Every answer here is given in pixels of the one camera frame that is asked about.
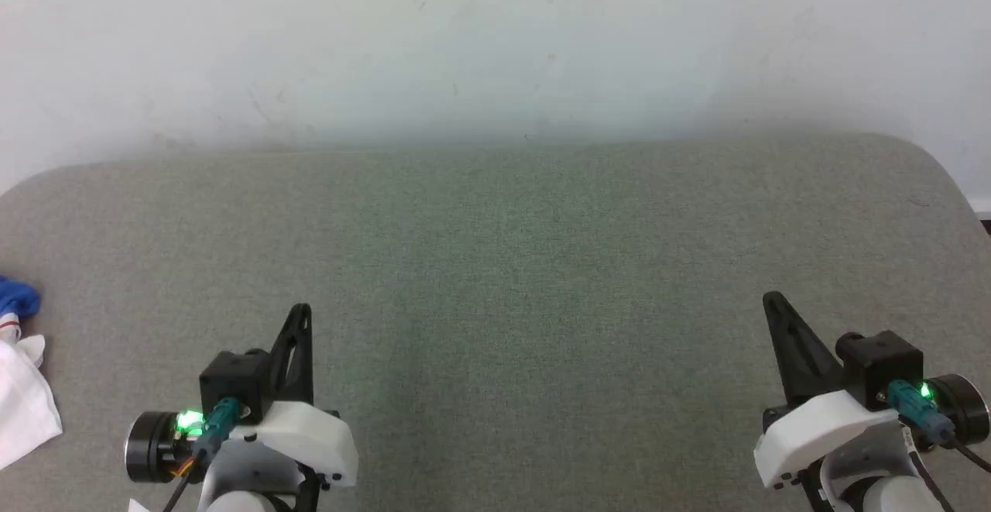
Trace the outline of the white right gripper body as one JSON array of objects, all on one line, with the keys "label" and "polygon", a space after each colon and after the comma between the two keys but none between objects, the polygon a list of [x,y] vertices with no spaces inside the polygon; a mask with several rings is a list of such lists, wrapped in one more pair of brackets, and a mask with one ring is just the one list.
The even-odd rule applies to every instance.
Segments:
[{"label": "white right gripper body", "polygon": [[867,476],[924,479],[921,456],[936,448],[969,448],[991,438],[991,406],[969,379],[957,374],[888,387],[888,407],[870,412],[845,390],[808,399],[779,413],[754,448],[766,488],[807,484],[833,491]]}]

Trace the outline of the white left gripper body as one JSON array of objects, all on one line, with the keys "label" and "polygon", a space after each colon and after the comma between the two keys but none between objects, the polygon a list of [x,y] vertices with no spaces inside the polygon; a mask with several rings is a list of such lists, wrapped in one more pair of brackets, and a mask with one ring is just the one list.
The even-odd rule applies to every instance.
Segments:
[{"label": "white left gripper body", "polygon": [[[170,483],[205,432],[196,410],[145,412],[126,441],[126,473],[134,483]],[[295,491],[308,476],[317,488],[352,487],[360,458],[350,427],[304,402],[276,401],[257,426],[237,426],[208,466],[190,481],[204,491]]]}]

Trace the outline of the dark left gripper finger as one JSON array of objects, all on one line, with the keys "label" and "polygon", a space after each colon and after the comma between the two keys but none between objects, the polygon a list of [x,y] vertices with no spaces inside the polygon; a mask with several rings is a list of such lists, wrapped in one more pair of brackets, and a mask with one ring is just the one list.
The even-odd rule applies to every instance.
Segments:
[{"label": "dark left gripper finger", "polygon": [[270,349],[270,385],[276,401],[314,403],[312,310],[295,304]]}]

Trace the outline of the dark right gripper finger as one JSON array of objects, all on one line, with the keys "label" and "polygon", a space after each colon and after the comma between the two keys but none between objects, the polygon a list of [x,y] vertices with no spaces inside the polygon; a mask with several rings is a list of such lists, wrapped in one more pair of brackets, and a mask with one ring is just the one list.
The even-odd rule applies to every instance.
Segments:
[{"label": "dark right gripper finger", "polygon": [[808,399],[839,390],[842,364],[789,300],[782,293],[767,292],[763,308],[785,405],[795,409]]}]

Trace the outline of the blue and white sports garment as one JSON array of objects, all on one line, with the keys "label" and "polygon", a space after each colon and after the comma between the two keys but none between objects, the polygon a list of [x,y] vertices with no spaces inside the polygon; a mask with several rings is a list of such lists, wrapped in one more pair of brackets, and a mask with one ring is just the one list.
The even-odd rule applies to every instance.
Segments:
[{"label": "blue and white sports garment", "polygon": [[0,275],[0,471],[63,434],[63,421],[40,368],[45,335],[22,333],[40,308],[39,292]]}]

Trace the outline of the grey-green fabric sofa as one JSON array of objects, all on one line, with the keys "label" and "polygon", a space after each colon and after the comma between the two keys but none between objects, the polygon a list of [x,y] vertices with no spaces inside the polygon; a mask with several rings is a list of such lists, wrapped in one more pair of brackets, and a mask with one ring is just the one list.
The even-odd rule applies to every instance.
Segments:
[{"label": "grey-green fabric sofa", "polygon": [[61,167],[0,197],[0,274],[64,432],[0,512],[160,510],[126,435],[219,351],[313,311],[358,485],[321,512],[800,512],[753,446],[783,402],[762,306],[899,333],[991,397],[991,236],[883,136],[217,156]]}]

